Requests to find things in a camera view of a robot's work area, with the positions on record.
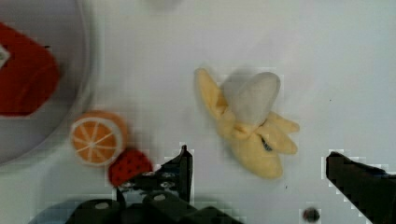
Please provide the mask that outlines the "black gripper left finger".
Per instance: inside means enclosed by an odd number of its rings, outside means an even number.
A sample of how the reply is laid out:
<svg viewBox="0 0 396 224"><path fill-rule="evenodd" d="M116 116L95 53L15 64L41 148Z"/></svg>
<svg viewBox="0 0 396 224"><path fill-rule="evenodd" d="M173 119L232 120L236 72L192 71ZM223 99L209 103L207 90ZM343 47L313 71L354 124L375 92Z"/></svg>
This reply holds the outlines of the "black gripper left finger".
<svg viewBox="0 0 396 224"><path fill-rule="evenodd" d="M116 187L128 204L142 202L150 193L165 191L188 202L191 198L193 158L183 145L179 153L158 169L141 173Z"/></svg>

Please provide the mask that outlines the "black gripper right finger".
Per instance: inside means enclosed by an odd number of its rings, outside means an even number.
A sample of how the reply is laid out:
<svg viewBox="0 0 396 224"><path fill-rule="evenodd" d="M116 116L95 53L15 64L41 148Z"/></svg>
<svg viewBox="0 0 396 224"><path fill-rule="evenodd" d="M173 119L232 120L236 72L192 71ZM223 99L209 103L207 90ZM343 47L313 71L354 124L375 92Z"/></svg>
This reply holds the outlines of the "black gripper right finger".
<svg viewBox="0 0 396 224"><path fill-rule="evenodd" d="M395 224L395 175L332 152L326 177L373 224Z"/></svg>

